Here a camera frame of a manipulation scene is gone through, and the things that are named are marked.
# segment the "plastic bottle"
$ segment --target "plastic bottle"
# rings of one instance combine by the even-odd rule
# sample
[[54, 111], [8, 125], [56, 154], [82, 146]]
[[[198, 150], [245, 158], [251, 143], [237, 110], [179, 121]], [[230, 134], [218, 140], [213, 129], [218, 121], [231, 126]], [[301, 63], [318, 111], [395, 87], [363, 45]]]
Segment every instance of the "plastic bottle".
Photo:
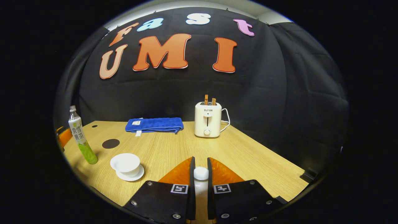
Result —
[[70, 116], [68, 123], [70, 130], [72, 132], [72, 136], [76, 140], [76, 143], [86, 161], [89, 164], [95, 164], [98, 161], [98, 158], [91, 149], [91, 147], [88, 145], [86, 137], [84, 136], [82, 118], [79, 115], [77, 115], [75, 106], [71, 106], [69, 112]]

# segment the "letter m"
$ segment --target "letter m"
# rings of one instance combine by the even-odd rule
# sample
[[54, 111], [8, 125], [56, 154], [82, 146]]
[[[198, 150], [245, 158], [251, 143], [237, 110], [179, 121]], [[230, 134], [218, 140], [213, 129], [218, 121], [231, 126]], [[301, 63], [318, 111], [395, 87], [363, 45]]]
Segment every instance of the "letter m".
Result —
[[154, 68], [157, 68], [167, 54], [167, 59], [163, 62], [163, 67], [167, 69], [183, 69], [188, 67], [185, 60], [185, 45], [191, 38], [191, 35], [178, 33], [172, 35], [162, 46], [158, 38], [155, 36], [142, 38], [140, 53], [138, 55], [137, 64], [133, 66], [134, 71], [143, 71], [149, 68], [146, 62], [146, 56]]

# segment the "light blue letter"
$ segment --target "light blue letter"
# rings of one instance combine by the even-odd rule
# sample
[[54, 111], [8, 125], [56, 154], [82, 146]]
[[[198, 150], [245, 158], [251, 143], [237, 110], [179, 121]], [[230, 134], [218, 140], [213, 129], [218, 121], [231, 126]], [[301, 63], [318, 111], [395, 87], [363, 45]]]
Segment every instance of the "light blue letter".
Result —
[[157, 18], [153, 20], [146, 21], [140, 26], [137, 31], [144, 31], [146, 29], [153, 29], [162, 25], [163, 18]]

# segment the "screw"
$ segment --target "screw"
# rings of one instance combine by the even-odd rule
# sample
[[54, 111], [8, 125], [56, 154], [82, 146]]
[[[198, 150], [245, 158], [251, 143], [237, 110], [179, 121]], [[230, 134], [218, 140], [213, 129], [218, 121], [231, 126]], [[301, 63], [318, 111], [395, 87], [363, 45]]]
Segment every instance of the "screw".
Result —
[[173, 214], [173, 218], [180, 219], [181, 216], [179, 214]]

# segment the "bottle cap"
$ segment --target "bottle cap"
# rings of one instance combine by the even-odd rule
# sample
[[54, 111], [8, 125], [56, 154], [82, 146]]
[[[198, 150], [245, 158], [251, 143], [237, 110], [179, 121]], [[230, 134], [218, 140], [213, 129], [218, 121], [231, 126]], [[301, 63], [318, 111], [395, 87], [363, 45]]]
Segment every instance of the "bottle cap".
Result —
[[69, 112], [75, 112], [76, 111], [76, 106], [70, 106], [69, 107]]

